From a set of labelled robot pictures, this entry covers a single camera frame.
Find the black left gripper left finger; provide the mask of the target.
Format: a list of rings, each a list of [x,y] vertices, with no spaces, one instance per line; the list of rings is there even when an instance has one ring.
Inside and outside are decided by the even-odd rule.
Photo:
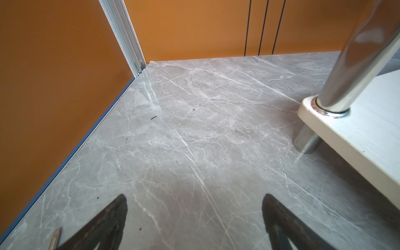
[[[128,212],[127,199],[120,194],[58,250],[117,250],[122,241]]]

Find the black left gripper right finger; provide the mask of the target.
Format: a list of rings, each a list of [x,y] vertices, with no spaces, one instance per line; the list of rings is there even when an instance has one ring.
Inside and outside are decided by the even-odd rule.
[[[273,250],[334,250],[331,244],[315,233],[272,194],[262,200],[262,216]]]

